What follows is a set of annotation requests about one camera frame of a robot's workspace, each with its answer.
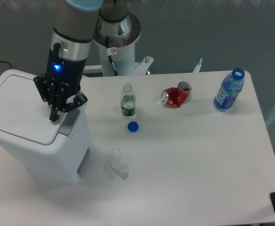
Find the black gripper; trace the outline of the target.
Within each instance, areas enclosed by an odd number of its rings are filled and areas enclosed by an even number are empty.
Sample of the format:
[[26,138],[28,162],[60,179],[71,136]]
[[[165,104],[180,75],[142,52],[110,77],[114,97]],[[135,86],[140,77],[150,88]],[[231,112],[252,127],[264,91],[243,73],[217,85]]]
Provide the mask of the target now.
[[[36,76],[33,81],[41,99],[51,109],[50,121],[56,122],[60,118],[58,112],[70,112],[88,101],[82,92],[78,92],[87,58],[74,61],[60,57],[55,62],[53,59],[50,49],[45,75]],[[73,95],[73,102],[66,103],[67,97]]]

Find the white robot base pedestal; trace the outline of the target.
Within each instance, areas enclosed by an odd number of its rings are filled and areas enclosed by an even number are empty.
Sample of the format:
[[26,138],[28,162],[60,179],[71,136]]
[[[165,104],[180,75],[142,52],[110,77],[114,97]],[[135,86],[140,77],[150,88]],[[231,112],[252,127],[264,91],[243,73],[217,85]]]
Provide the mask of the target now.
[[94,31],[93,43],[97,45],[100,65],[85,66],[83,74],[101,73],[108,76],[149,75],[154,58],[145,56],[135,61],[135,44],[141,35],[141,23],[131,12],[116,19],[101,12]]

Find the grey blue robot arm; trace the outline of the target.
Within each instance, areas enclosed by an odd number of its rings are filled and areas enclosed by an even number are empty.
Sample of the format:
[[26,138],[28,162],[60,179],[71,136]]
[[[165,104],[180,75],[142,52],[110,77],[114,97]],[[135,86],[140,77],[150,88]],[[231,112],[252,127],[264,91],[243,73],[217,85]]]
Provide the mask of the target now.
[[126,0],[61,0],[44,74],[34,78],[50,120],[82,106],[80,81],[92,43],[98,46],[104,76],[136,75],[135,43],[141,23]]

